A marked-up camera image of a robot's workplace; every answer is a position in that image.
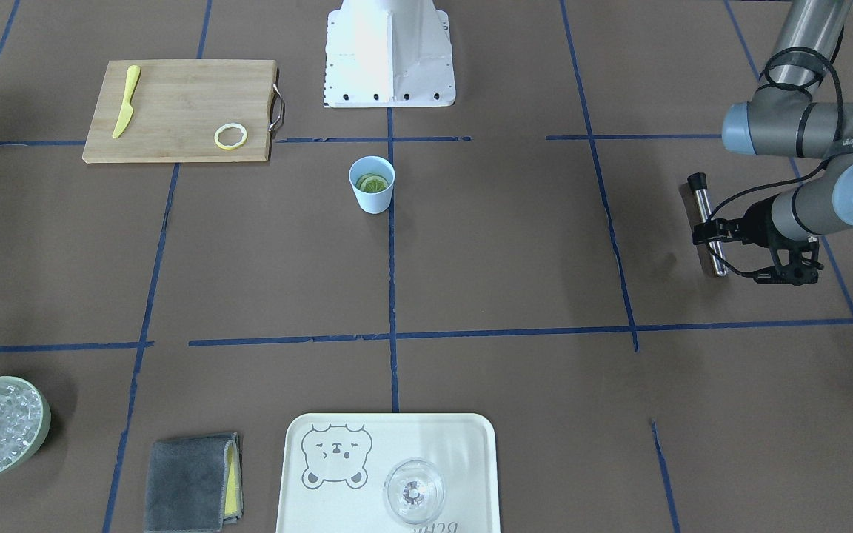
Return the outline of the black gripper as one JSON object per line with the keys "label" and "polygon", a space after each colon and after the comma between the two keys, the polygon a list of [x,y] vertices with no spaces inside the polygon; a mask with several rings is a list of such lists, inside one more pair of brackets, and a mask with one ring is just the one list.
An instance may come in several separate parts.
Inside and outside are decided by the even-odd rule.
{"label": "black gripper", "polygon": [[741,219],[714,218],[693,226],[693,244],[710,245],[741,241],[768,249],[777,232],[772,222],[772,201],[752,204]]}

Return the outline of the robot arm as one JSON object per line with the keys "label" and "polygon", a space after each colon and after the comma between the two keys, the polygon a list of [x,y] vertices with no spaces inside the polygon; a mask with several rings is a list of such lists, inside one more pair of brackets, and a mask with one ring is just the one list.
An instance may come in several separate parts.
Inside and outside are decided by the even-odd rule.
{"label": "robot arm", "polygon": [[814,92],[834,70],[846,1],[795,1],[751,101],[732,105],[722,142],[735,154],[816,159],[814,175],[759,201],[739,219],[707,215],[694,227],[697,245],[715,241],[755,244],[798,252],[815,249],[820,236],[853,227],[853,102],[842,91],[818,102]]}

